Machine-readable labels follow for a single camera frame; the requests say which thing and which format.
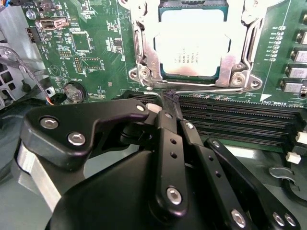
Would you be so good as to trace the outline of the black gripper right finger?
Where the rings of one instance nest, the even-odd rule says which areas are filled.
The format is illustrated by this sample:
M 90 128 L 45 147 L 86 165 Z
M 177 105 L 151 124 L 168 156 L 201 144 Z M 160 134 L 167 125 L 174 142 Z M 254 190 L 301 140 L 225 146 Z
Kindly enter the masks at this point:
M 300 230 L 296 217 L 218 140 L 202 142 L 196 127 L 182 116 L 179 96 L 171 104 L 187 146 L 207 180 L 220 230 Z

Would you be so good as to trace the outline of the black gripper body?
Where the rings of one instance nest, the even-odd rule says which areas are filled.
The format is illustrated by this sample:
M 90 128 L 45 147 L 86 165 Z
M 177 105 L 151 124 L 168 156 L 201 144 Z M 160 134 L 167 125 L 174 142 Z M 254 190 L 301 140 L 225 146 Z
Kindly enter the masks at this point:
M 57 203 L 51 230 L 223 230 L 225 221 L 199 170 L 185 167 L 189 207 L 174 222 L 150 210 L 156 156 L 133 153 L 69 189 Z

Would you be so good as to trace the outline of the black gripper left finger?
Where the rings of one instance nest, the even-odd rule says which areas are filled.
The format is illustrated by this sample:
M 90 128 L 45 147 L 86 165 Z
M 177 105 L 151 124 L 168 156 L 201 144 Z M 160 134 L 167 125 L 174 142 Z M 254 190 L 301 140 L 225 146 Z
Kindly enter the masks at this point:
M 156 156 L 150 209 L 182 217 L 188 191 L 171 93 L 147 106 L 121 99 L 33 109 L 24 117 L 16 161 L 53 212 L 75 185 L 133 153 L 150 151 Z

